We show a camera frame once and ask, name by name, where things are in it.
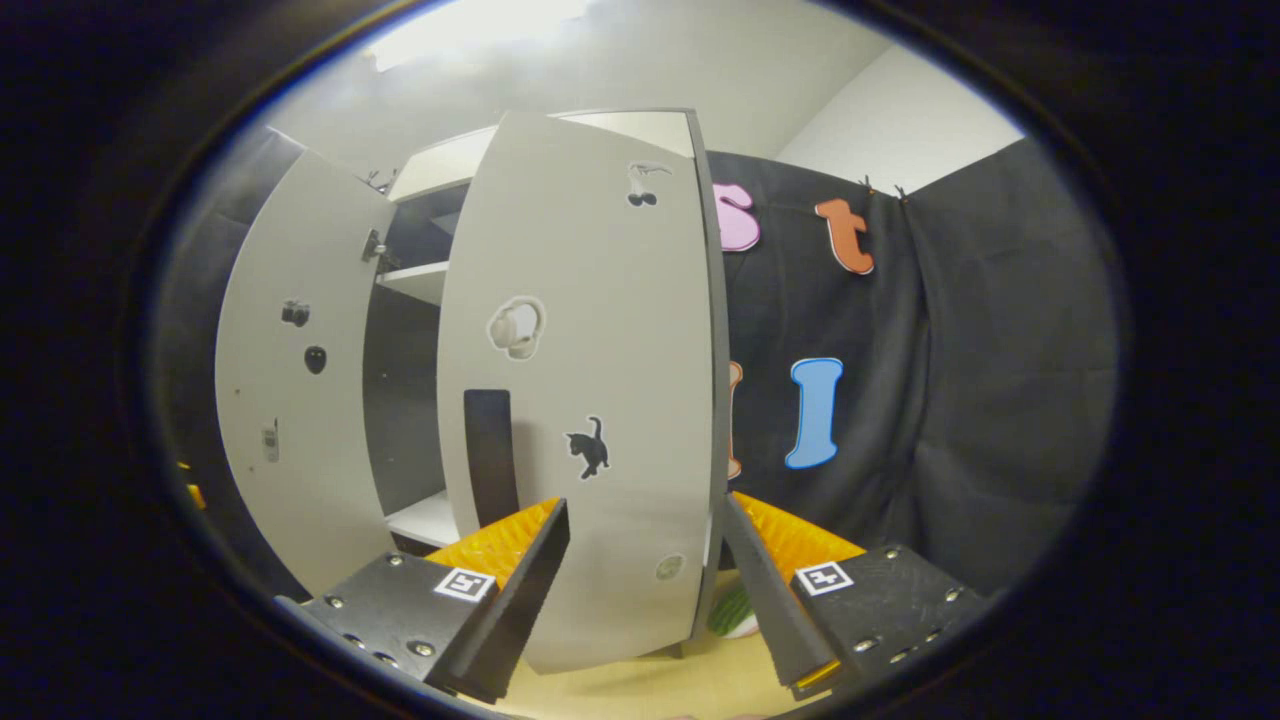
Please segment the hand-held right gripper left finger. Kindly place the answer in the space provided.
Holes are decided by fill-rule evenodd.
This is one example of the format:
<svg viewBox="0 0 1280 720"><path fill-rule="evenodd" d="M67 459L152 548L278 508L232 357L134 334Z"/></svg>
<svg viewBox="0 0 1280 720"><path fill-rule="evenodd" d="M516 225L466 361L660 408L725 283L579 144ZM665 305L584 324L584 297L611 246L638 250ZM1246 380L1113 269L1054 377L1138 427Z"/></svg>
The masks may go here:
<svg viewBox="0 0 1280 720"><path fill-rule="evenodd" d="M275 606L333 659L443 705L503 698L570 543L550 498L425 557L390 551L316 597Z"/></svg>

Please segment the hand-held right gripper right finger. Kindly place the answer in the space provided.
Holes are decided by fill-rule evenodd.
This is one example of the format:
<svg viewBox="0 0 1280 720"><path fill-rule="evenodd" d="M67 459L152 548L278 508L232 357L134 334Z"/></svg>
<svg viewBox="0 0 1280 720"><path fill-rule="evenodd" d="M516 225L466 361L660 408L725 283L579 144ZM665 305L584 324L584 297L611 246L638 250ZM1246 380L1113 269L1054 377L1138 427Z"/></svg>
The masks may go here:
<svg viewBox="0 0 1280 720"><path fill-rule="evenodd" d="M722 519L776 675L796 700L887 682L989 607L905 544L865 550L739 492Z"/></svg>

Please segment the white cabinet door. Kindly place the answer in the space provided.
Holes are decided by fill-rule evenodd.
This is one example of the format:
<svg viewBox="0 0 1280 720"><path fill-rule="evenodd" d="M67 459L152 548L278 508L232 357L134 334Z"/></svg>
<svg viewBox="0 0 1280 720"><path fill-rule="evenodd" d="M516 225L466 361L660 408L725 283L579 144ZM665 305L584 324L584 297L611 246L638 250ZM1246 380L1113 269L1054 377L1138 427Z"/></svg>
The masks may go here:
<svg viewBox="0 0 1280 720"><path fill-rule="evenodd" d="M467 187L436 345L462 534L493 495L563 498L570 542L524 651L540 674L684 643L713 562L728 366L701 159L508 111Z"/></svg>
<svg viewBox="0 0 1280 720"><path fill-rule="evenodd" d="M364 411L378 273L365 249L393 215L383 195L303 151L253 219L221 304L227 460L255 525L311 596L394 548Z"/></svg>

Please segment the white cabinet base shelf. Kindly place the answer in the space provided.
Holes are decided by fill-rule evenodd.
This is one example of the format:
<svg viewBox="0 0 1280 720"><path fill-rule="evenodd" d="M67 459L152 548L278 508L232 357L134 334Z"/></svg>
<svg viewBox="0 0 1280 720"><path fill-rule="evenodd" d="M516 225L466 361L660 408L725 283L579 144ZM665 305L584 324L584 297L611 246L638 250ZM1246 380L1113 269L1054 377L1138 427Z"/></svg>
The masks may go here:
<svg viewBox="0 0 1280 720"><path fill-rule="evenodd" d="M393 536L435 548L447 547L461 538L445 489L388 515L385 520Z"/></svg>

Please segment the metal door hinge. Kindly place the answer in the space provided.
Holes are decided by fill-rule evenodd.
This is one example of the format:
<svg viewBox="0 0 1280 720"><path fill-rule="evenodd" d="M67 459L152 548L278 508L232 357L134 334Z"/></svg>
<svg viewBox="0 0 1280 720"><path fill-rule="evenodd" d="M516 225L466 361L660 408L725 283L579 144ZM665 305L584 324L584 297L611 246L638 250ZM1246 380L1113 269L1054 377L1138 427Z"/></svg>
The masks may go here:
<svg viewBox="0 0 1280 720"><path fill-rule="evenodd" d="M393 252L389 243L381 237L380 232L376 229L370 229L370 232L367 233L361 252L361 261L374 263L376 266L375 273L378 275L399 270L403 266L402 261Z"/></svg>

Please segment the green white striped object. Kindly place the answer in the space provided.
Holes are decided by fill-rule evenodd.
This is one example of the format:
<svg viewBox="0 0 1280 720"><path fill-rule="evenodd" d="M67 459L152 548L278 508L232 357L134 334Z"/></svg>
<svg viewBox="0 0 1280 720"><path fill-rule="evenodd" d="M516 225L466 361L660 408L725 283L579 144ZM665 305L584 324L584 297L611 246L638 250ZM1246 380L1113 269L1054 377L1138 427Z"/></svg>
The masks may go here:
<svg viewBox="0 0 1280 720"><path fill-rule="evenodd" d="M718 597L710 609L707 628L721 639L740 639L760 632L756 612L744 583L728 587Z"/></svg>

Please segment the black backdrop cloth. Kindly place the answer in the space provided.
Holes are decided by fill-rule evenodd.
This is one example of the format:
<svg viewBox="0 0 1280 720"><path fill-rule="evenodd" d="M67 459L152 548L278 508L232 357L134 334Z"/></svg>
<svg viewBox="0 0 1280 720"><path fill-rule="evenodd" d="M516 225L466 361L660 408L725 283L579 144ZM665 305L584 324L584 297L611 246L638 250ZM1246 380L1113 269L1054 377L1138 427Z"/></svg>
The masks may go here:
<svg viewBox="0 0 1280 720"><path fill-rule="evenodd" d="M259 584L308 594L241 498L215 346L253 219L307 149L271 131L182 217L140 370L169 447L221 486L221 533ZM732 152L701 156L727 314L724 487L850 541L905 541L983 591L1021 578L1085 492L1120 350L1094 222L1027 141L908 196ZM428 486L366 396L372 475Z"/></svg>

